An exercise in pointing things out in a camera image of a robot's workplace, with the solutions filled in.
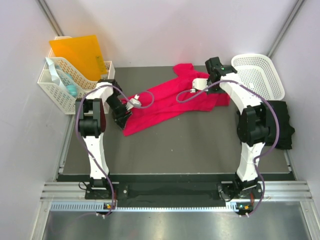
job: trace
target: black cloth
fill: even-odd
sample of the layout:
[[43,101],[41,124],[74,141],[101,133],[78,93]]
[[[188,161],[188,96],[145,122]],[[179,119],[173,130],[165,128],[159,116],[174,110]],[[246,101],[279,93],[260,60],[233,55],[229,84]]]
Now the black cloth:
[[[290,116],[288,113],[288,106],[285,101],[268,101],[272,106],[273,110],[279,121],[280,135],[277,145],[277,149],[292,149],[292,135],[295,133],[295,129],[290,125]],[[265,142],[266,146],[274,144],[276,139],[276,123],[273,120],[272,126],[270,127],[270,134]]]

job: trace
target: white plastic basket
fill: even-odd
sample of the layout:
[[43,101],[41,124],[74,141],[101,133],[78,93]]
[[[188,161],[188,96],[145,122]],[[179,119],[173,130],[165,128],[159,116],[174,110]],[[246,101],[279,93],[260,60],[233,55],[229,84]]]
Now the white plastic basket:
[[[70,38],[68,36],[57,37],[56,39]],[[45,64],[43,70],[38,79],[38,85],[45,91],[45,93],[52,99],[52,101],[61,109],[64,114],[73,115],[75,111],[76,98],[83,97],[87,92],[94,89],[97,85],[96,81],[89,81],[81,72],[79,72],[69,61],[63,57],[55,57],[51,50],[49,58],[53,60],[56,65],[61,67],[61,70],[56,70],[61,81],[65,86],[75,85],[77,90],[77,96],[73,97],[68,92],[61,89],[57,84],[54,84],[51,80],[51,74],[48,69],[48,64]],[[105,61],[105,67],[108,72],[108,79],[115,78],[115,68],[112,61]]]
[[234,56],[231,65],[246,87],[266,100],[282,100],[285,90],[271,59],[262,54]]

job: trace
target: white wall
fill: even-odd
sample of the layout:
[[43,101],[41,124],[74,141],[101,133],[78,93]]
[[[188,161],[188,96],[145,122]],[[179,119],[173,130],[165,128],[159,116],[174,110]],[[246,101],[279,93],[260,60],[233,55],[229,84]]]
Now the white wall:
[[320,212],[320,1],[307,0],[273,62],[285,89],[295,127],[290,155],[296,173],[307,180]]
[[5,1],[0,22],[0,238],[26,240],[67,118],[37,85],[55,34],[36,1]]
[[46,0],[65,35],[96,34],[116,67],[266,54],[295,0]]

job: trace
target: red fabric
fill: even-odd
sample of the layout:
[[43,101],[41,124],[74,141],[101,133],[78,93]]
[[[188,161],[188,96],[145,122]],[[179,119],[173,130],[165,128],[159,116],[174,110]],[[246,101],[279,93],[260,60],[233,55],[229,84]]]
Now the red fabric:
[[[184,90],[190,90],[194,79],[207,79],[209,75],[194,70],[191,63],[178,64],[173,67],[173,71],[178,75],[177,78],[148,89],[154,95],[152,106],[145,109],[135,107],[131,109],[132,116],[127,120],[123,130],[125,136],[135,134],[187,111],[211,111],[215,106],[229,105],[230,97],[226,93],[206,94],[205,92],[188,102],[178,103],[177,94]],[[194,93],[186,92],[180,95],[179,100],[186,100],[193,95]],[[152,100],[150,94],[146,92],[139,96],[142,106],[148,105]]]

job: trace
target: pink towel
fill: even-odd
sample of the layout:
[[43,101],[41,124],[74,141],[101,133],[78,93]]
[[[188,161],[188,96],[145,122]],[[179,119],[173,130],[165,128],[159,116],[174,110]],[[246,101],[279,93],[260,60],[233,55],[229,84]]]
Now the pink towel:
[[[159,124],[165,120],[174,118],[187,111],[211,111],[215,106],[228,106],[230,97],[226,93],[206,94],[186,102],[178,103],[177,94],[192,88],[192,81],[196,78],[208,78],[207,73],[194,70],[191,63],[182,63],[173,67],[177,78],[148,89],[154,95],[154,103],[145,109],[132,108],[132,115],[128,118],[123,134],[129,136],[146,128]],[[192,97],[195,93],[186,92],[179,100]],[[148,105],[152,98],[149,93],[141,93],[139,101],[142,106]]]

